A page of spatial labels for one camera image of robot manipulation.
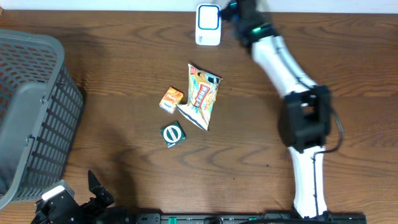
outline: green light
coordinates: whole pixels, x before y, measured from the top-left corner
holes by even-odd
[[[261,27],[257,27],[255,29],[253,29],[252,32],[260,32],[260,30],[261,30]]]
[[[169,218],[169,224],[177,224],[177,218],[170,217]]]

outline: gray plastic basket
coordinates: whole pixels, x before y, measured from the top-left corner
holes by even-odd
[[[62,177],[83,112],[64,57],[53,37],[0,30],[0,209]]]

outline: white wall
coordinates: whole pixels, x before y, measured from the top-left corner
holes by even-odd
[[[398,0],[260,0],[274,12],[398,13]],[[228,0],[0,0],[3,9],[195,11],[199,3]]]

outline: white device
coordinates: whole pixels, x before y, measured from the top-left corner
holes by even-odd
[[[309,90],[306,86],[316,85],[291,56],[281,36],[272,35],[253,43],[252,57],[266,71],[281,98],[292,92],[301,93]],[[294,207],[303,218],[321,215],[327,211],[323,196],[323,154],[318,154],[315,165],[313,164],[313,157],[316,152],[325,151],[325,147],[311,147],[304,150],[302,154],[294,147],[289,147],[289,151],[293,160],[296,186]],[[314,167],[316,170],[316,186],[314,183]],[[315,203],[315,188],[317,190],[317,204]]]
[[[66,190],[72,198],[75,196],[75,192],[72,190],[72,188],[64,180],[59,180],[51,187],[45,189],[42,199],[46,201],[63,192],[64,190]]]
[[[216,46],[221,41],[220,7],[200,4],[197,7],[195,40],[198,45]]]

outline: snack bag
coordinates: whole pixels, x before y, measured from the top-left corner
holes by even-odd
[[[222,78],[199,70],[190,64],[188,67],[188,103],[186,105],[178,104],[177,108],[184,117],[207,131],[211,111],[217,97],[218,85]]]
[[[183,96],[182,92],[170,87],[160,101],[159,106],[169,113],[174,113],[176,105],[181,102]]]

